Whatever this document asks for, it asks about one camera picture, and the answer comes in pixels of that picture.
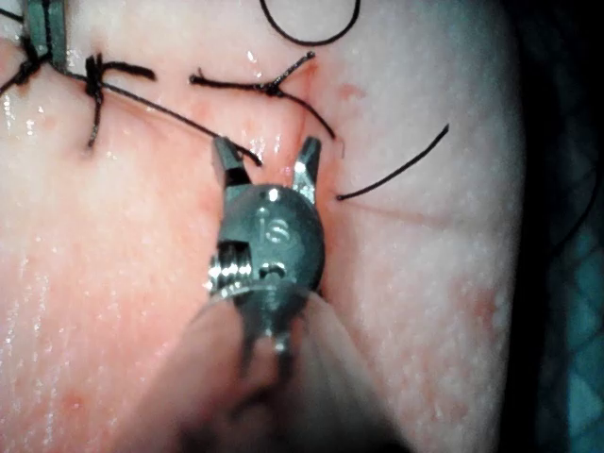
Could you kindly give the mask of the right arm needle driver jaw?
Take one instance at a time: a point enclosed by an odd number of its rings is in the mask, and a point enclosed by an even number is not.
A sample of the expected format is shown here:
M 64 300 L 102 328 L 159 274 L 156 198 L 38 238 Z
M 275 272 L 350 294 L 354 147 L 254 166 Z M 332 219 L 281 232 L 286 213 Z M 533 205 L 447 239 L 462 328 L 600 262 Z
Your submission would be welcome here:
M 315 202 L 316 184 L 322 144 L 309 136 L 303 143 L 294 163 L 292 189 L 309 202 Z
M 250 183 L 243 159 L 239 156 L 235 144 L 226 137 L 212 140 L 212 164 L 218 181 L 224 189 Z

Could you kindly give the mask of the left arm needle driver jaw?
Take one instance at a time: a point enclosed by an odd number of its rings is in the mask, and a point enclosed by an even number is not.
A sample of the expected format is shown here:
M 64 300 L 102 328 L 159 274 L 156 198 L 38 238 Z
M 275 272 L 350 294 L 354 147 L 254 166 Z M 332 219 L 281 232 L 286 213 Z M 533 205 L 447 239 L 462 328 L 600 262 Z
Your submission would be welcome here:
M 48 51 L 45 6 L 42 0 L 25 0 L 25 31 L 38 55 Z
M 47 18 L 47 38 L 52 65 L 64 73 L 67 69 L 66 2 L 49 0 L 45 2 Z

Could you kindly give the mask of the right arm needle driver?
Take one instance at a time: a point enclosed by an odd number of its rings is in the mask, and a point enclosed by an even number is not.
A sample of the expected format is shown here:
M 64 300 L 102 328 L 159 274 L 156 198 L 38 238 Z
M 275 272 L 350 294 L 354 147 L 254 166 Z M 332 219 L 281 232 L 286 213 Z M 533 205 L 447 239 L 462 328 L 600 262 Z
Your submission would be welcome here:
M 315 290 L 326 259 L 324 229 L 301 193 L 275 184 L 225 190 L 223 217 L 210 258 L 209 291 L 269 278 Z

